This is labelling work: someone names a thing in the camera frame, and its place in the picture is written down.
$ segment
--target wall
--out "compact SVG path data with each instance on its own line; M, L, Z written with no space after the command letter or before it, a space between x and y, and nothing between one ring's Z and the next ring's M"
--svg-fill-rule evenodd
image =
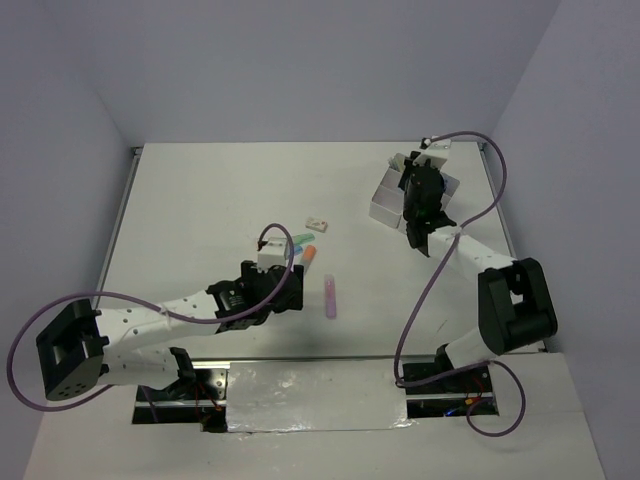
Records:
M45 0L132 144L492 129L558 0Z
M130 153L33 0L0 7L0 356L39 306L95 287ZM42 399L34 336L18 356ZM40 423L0 384L2 478L22 478Z
M640 2L563 0L495 129L609 480L638 478Z

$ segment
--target purple marker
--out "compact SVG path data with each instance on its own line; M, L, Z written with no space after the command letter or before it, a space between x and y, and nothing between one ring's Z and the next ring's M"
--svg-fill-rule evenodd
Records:
M336 318L336 281L331 274L324 276L324 309L327 318Z

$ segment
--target white table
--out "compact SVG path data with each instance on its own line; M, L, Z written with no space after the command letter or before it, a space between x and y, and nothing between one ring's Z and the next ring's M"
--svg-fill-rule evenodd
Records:
M129 195L105 289L152 301L177 298L238 275L271 221L293 234L308 215L325 218L305 278L305 309L243 332L181 342L193 357L389 356L434 261L399 233L368 218L386 158L408 143L182 144L145 146ZM491 189L473 143L455 143L447 173L461 180L449 213L464 219ZM468 232L508 253L497 214ZM322 277L333 273L338 318L324 318ZM406 353L433 353L477 321L475 286L447 271L416 322ZM194 425L130 425L135 387L46 414L28 479L604 478L560 354L505 357L521 377L529 409L502 439L472 432L461 418L421 419L408 428L289 434L203 434ZM513 421L515 387L492 370L501 415ZM352 391L338 395L357 395Z

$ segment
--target purple cable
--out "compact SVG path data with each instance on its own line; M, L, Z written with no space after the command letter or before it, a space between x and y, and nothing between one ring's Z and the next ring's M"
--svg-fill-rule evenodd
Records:
M227 323L227 322L233 322L235 320L240 320L246 317L247 315L251 315L252 313L257 312L258 310L266 306L273 299L273 297L275 297L278 294L278 292L282 289L282 287L286 283L287 279L289 278L289 274L291 273L291 268L293 267L293 261L294 261L293 238L291 238L291 234L289 233L289 231L279 223L270 223L269 225L267 225L264 228L264 230L262 230L262 233L260 234L258 241L261 242L265 234L272 228L277 228L278 230L281 230L282 233L284 233L285 237L287 237L287 243L289 245L289 260L287 262L287 268L284 272L284 275L282 275L282 278L280 279L278 284L275 286L273 291L269 295L267 295L260 303L245 310L244 312L236 313L235 315L230 315L224 318L192 318L192 317L187 317L185 315L181 315L179 313L169 312L169 311L167 311L166 314L169 315L171 318L175 318L176 320L182 320L183 322L196 323L199 325L214 325L218 323ZM60 305L61 303L71 302L73 300L80 300L85 298L94 298L94 297L117 298L119 300L125 300L127 302L135 303L137 305L146 307L149 310L153 310L154 312L161 311L161 307L151 302L147 302L146 300L142 300L141 298L133 297L131 295L125 295L123 293L102 292L102 291L72 293L70 295L65 295L64 297L60 297L57 300L53 300L52 302L40 308L40 310L34 313L29 318L29 320L25 322L22 328L18 331L18 334L13 339L13 342L11 342L11 346L9 347L9 353L7 355L7 366L6 366L7 383L9 384L9 388L11 389L11 392L13 393L13 395L27 407L33 410L38 410L40 412L63 412L65 410L71 410L72 408L79 407L80 405L84 405L85 403L96 398L98 395L102 395L104 392L106 392L113 386L113 385L107 385L106 387L98 390L95 393L92 393L91 395L81 400L78 400L77 402L70 403L67 405L61 405L57 407L50 407L48 405L40 405L39 403L32 402L27 397L25 397L22 394L22 392L18 389L18 385L16 383L15 375L13 372L13 363L15 360L16 350L18 349L18 345L20 344L20 340L22 340L22 337L24 337L24 334L36 322L36 320L38 320L38 318L40 318L44 313L51 310L53 307Z
M144 393L144 398L147 400L147 403L149 404L153 421L155 423L160 423L160 421L158 420L158 412L156 411L156 406L153 404L153 400L151 399L151 389L145 386L141 386L140 389L142 390L142 393Z
M505 187L507 186L507 162L504 159L504 155L502 154L502 150L500 150L500 147L498 147L496 142L494 142L487 135L485 135L483 133L479 133L479 132L474 132L472 130L462 130L462 131L459 131L459 132L452 132L452 133L447 133L445 135L440 135L438 137L432 137L431 138L431 142L435 143L435 142L439 142L439 141L442 141L442 140L447 140L447 139L450 139L450 138L462 137L462 136L474 136L474 137L482 138L483 140L485 140L488 144L490 144L493 147L493 149L498 154L498 158L500 159L500 166L502 167L502 181L500 182L500 188L498 189L498 192L496 193L496 196L495 196L493 202L491 202L491 204L487 208L482 210L480 213L478 213L478 214L474 215L473 217L471 217L471 218L465 220L464 222L462 222L460 224L460 229L461 230L464 229L466 226L470 225L471 223L475 222L476 220L479 220L480 218L484 217L491 210L493 210L498 205L498 202L502 199L502 196L504 195ZM467 365L467 366L464 366L464 367L461 367L461 368L456 368L456 369L453 369L453 370L449 370L447 372L444 372L444 373L441 373L441 374L438 374L438 375L434 375L433 377L425 378L425 379L422 379L422 380L416 380L416 381L413 381L413 382L405 382L404 379L402 378L402 376L400 375L400 358L402 356L402 349L404 348L404 344L405 344L405 342L407 340L407 337L409 336L409 332L411 331L411 327L413 326L413 323L415 322L416 317L418 316L418 312L422 308L422 304L424 303L425 299L427 298L427 295L429 295L429 292L431 291L431 289L435 285L436 281L438 280L438 278L442 274L442 271L444 270L444 267L447 265L447 262L451 258L451 255L453 255L453 252L456 249L456 247L458 246L459 242L460 242L460 233L458 233L455 236L453 242L451 243L451 246L449 247L449 249L447 250L445 255L442 257L442 260L440 260L440 263L436 267L435 272L433 273L433 275L429 279L429 282L427 282L427 285L424 287L424 290L420 294L420 297L418 298L418 301L416 302L415 307L413 307L413 311L411 312L411 315L409 315L409 319L407 320L407 323L404 326L404 329L402 330L402 334L400 335L400 340L398 341L398 346L396 347L396 353L395 353L395 355L393 357L393 370L394 370L394 375L395 375L395 378L396 378L396 385L401 387L401 388L420 387L422 385L426 385L428 383L435 382L435 381L440 380L440 379L445 378L445 377L450 377L450 376L457 375L457 374L462 373L462 372L466 372L468 370L473 370L474 368L478 368L478 367L481 367L481 366L488 365L488 362L481 362L481 363L474 364L474 365ZM505 430L504 432L497 432L497 433L483 432L478 427L476 427L475 425L471 424L470 420L469 420L469 424L471 425L471 427L476 432L478 432L478 433L480 433L482 435L486 435L486 436L489 436L489 437L500 437L502 435L507 435L507 434L511 433L513 430L515 430L518 427L518 425L520 425L520 422L522 421L521 417L524 416L524 412L525 412L525 409L526 409L526 399L525 399L525 396L524 396L524 389L522 389L522 385L520 384L520 381L517 379L517 377L515 376L513 371L511 371L511 369L509 369L509 367L507 367L505 364L503 364L501 362L494 361L493 363L496 363L497 365L500 365L503 368L505 368L507 370L507 372L514 378L514 380L516 380L516 383L518 385L518 388L520 390L520 394L521 394L521 397L522 397L522 408L521 408L520 415L518 416L518 419L516 420L516 422L511 427L509 427L507 430Z

